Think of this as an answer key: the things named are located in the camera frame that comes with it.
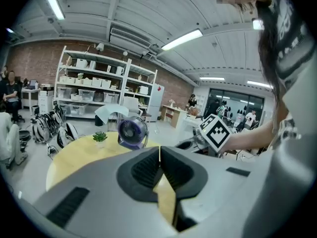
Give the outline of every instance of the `fan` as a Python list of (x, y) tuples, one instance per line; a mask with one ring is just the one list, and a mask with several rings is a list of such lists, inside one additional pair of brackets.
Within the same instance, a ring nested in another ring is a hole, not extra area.
[(118, 143), (131, 150), (144, 148), (148, 143), (148, 127), (140, 117), (123, 120), (118, 126), (118, 133)]

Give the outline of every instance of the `white shelving unit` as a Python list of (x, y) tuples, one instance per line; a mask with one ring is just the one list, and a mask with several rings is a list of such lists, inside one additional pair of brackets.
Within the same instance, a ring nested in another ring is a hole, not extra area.
[[(157, 70), (154, 72), (154, 71), (142, 68), (140, 66), (134, 65), (131, 63), (132, 62), (131, 59), (129, 59), (128, 62), (125, 62), (122, 60), (118, 60), (118, 59), (114, 59), (114, 58), (110, 58), (110, 57), (106, 57), (106, 56), (102, 56), (102, 55), (92, 54), (92, 53), (88, 53), (88, 52), (71, 51), (71, 50), (67, 50), (66, 48), (67, 48), (67, 46), (64, 46), (64, 49), (61, 53), (59, 63), (58, 63), (58, 68), (57, 68), (56, 78), (55, 78), (54, 100), (56, 100), (58, 102), (62, 102), (62, 103), (70, 102), (70, 103), (87, 103), (87, 104), (89, 104), (89, 106), (86, 109), (87, 110), (86, 114), (84, 114), (83, 116), (77, 116), (77, 115), (73, 115), (73, 114), (66, 115), (66, 116), (73, 117), (73, 118), (94, 119), (95, 118), (94, 111), (99, 106), (107, 105), (107, 103), (95, 102), (95, 101), (91, 101), (91, 102), (74, 101), (71, 99), (59, 98), (57, 96), (57, 86), (60, 86), (60, 85), (72, 86), (72, 87), (76, 87), (77, 89), (91, 88), (91, 89), (96, 89), (96, 90), (102, 90), (102, 91), (108, 92), (108, 93), (119, 94), (119, 100), (118, 100), (119, 104), (123, 103), (124, 96), (131, 96), (131, 97), (135, 97), (135, 98), (143, 97), (146, 105), (148, 105), (150, 103), (151, 95), (152, 95), (152, 87), (153, 87), (153, 84), (155, 83), (157, 72), (158, 72)], [(62, 60), (63, 60), (64, 55), (71, 56), (73, 60), (84, 59), (87, 61), (95, 61), (96, 63), (103, 63), (103, 64), (111, 65), (114, 67), (120, 66), (120, 67), (124, 68), (124, 72), (122, 75), (118, 75), (118, 74), (103, 71), (103, 70), (81, 68), (81, 67), (75, 67), (75, 66), (66, 66), (66, 65), (62, 64)], [(118, 89), (110, 89), (110, 88), (103, 88), (103, 87), (97, 87), (97, 86), (92, 86), (92, 85), (63, 83), (63, 82), (59, 81), (59, 77), (61, 76), (60, 73), (62, 71), (64, 71), (66, 75), (68, 75), (69, 72), (77, 72), (77, 73), (84, 73), (84, 74), (91, 75), (91, 77), (92, 76), (93, 77), (102, 76), (102, 77), (116, 79), (116, 80), (120, 81), (120, 87)], [(151, 80), (151, 82), (145, 82), (142, 80), (138, 80), (137, 78), (134, 78), (134, 77), (129, 77), (129, 72), (131, 72), (131, 71), (147, 77), (148, 81)], [(148, 87), (149, 88), (148, 95), (135, 93), (135, 92), (128, 92), (126, 90), (127, 82), (129, 82), (129, 84), (133, 84), (135, 86), (135, 88), (137, 88), (138, 86)]]

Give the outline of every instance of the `white cabinet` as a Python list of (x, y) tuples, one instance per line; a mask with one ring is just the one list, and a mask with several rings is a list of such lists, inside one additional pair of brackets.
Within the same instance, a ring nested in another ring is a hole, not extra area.
[(53, 110), (53, 97), (54, 96), (39, 96), (40, 115)]

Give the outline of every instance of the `fluorescent light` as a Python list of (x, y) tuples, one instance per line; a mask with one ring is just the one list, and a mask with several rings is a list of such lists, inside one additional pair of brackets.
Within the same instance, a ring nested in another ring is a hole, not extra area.
[(263, 21), (260, 19), (253, 19), (253, 29), (254, 30), (264, 30)]
[(170, 49), (175, 48), (176, 46), (181, 45), (181, 44), (183, 44), (185, 42), (188, 42), (188, 41), (194, 40), (196, 38), (202, 37), (202, 35), (203, 34), (201, 33), (201, 31), (199, 29), (196, 29), (193, 32), (185, 34), (185, 35), (179, 37), (178, 39), (176, 39), (176, 40), (164, 45), (162, 47), (162, 49), (164, 51), (170, 50)]
[(271, 88), (273, 89), (273, 86), (268, 85), (268, 84), (263, 84), (263, 83), (258, 83), (258, 82), (253, 82), (253, 81), (249, 81), (247, 82), (250, 85), (259, 85), (259, 86), (263, 86), (263, 87), (267, 87), (267, 88)]
[(201, 77), (201, 80), (224, 80), (224, 77)]
[(48, 0), (50, 3), (50, 6), (52, 8), (52, 10), (54, 11), (56, 17), (61, 20), (61, 19), (65, 19), (63, 12), (61, 11), (57, 0)]

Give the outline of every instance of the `potted plant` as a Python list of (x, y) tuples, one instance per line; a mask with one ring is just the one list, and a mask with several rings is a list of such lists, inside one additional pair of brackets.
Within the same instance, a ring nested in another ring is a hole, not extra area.
[(107, 139), (107, 135), (104, 132), (99, 131), (93, 135), (93, 139), (98, 148), (103, 148), (105, 146), (104, 141)]
[(169, 100), (168, 102), (170, 103), (171, 108), (173, 107), (173, 104), (175, 104), (175, 102), (173, 100)]

